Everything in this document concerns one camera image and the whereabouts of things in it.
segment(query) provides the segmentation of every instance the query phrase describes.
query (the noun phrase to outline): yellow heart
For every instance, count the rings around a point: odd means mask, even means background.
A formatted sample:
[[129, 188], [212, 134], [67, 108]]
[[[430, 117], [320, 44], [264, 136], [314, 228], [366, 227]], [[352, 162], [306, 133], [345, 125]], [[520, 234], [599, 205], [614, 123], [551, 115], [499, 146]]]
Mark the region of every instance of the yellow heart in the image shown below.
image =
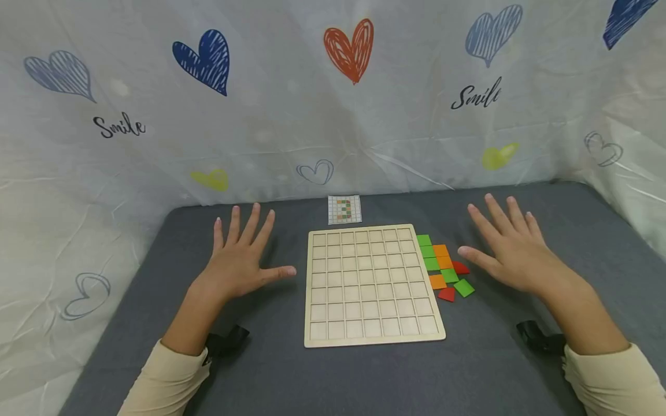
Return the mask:
[[509, 160], [515, 155], [518, 151], [518, 143], [507, 144], [501, 149], [496, 147], [489, 147], [484, 152], [484, 156], [481, 158], [481, 163], [484, 168], [488, 170], [497, 170], [504, 167]]
[[215, 169], [209, 174], [191, 172], [190, 176], [204, 186], [224, 192], [229, 187], [229, 178], [222, 169]]

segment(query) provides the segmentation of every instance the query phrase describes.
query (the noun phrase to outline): orange heart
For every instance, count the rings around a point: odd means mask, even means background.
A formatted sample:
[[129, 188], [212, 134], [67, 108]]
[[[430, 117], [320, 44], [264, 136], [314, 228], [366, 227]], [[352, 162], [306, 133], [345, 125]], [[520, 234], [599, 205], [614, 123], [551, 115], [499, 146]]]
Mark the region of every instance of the orange heart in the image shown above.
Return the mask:
[[363, 19], [356, 25], [351, 45], [344, 32], [336, 27], [329, 27], [324, 32], [324, 47], [336, 68], [356, 84], [361, 81], [370, 62], [373, 38], [372, 22]]

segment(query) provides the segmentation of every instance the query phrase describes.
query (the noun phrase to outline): grid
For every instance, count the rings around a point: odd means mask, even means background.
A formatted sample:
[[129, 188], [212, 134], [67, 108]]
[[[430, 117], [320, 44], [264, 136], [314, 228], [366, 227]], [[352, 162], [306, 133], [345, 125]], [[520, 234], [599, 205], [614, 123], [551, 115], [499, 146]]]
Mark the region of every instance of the grid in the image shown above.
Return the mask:
[[328, 197], [328, 225], [361, 221], [361, 199], [358, 195]]
[[306, 347], [445, 337], [411, 224], [310, 233]]

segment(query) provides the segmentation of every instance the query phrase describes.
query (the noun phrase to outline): hand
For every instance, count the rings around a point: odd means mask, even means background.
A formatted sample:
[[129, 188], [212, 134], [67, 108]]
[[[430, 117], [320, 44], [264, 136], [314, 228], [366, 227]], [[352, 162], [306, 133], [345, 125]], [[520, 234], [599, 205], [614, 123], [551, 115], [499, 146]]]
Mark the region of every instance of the hand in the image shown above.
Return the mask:
[[505, 285], [539, 297], [584, 282], [548, 249], [536, 218], [530, 212], [523, 216], [513, 196], [507, 198], [509, 218], [491, 194], [486, 194], [486, 204], [495, 226], [474, 205], [468, 211], [495, 257], [466, 246], [458, 254]]
[[254, 204], [252, 214], [243, 233], [240, 234], [240, 208], [231, 211], [231, 224], [226, 243], [222, 237], [222, 221], [218, 218], [213, 227], [212, 256], [203, 272], [196, 278], [196, 286], [205, 296], [213, 296], [221, 304], [229, 299], [243, 296], [253, 290], [282, 278], [296, 275], [296, 268], [283, 266], [260, 269], [259, 259], [266, 247], [275, 222], [275, 211], [271, 210], [264, 226], [254, 237], [259, 222], [259, 204]]

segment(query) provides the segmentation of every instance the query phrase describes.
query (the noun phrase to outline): table surface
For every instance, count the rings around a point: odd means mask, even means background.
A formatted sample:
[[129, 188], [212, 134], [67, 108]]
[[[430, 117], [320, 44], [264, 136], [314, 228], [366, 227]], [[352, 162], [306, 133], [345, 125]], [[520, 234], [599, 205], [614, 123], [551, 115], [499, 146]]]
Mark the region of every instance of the table surface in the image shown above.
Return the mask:
[[[190, 415], [583, 415], [557, 357], [535, 355], [516, 323], [536, 319], [557, 331], [533, 297], [503, 287], [476, 267], [476, 293], [438, 300], [443, 341], [306, 349], [303, 346], [308, 232], [411, 223], [446, 244], [453, 260], [463, 244], [484, 244], [466, 213], [483, 195], [514, 195], [532, 211], [550, 248], [599, 292], [626, 336], [666, 379], [666, 264], [591, 188], [572, 182], [518, 187], [362, 196], [363, 223], [327, 225], [325, 198], [269, 202], [276, 211], [264, 267], [299, 270], [222, 311], [215, 331], [248, 329], [235, 356], [214, 363]], [[62, 415], [115, 415], [155, 341], [205, 266], [217, 216], [225, 229], [231, 206], [171, 212], [127, 290]], [[245, 221], [249, 206], [242, 206]]]

